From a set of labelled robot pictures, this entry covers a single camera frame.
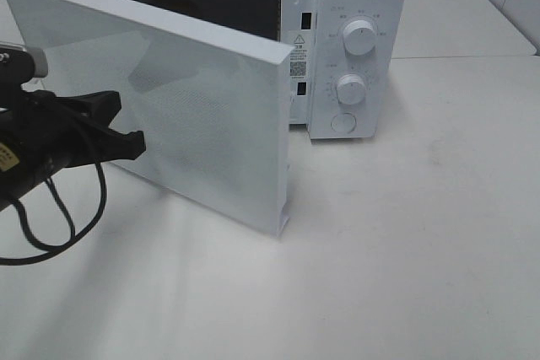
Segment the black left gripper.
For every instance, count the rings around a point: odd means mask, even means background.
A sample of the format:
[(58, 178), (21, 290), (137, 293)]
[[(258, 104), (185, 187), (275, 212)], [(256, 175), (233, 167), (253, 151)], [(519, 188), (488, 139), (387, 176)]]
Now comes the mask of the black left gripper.
[(119, 132), (116, 91), (72, 97), (25, 91), (1, 82), (1, 208), (64, 168), (135, 160), (146, 151), (143, 131)]

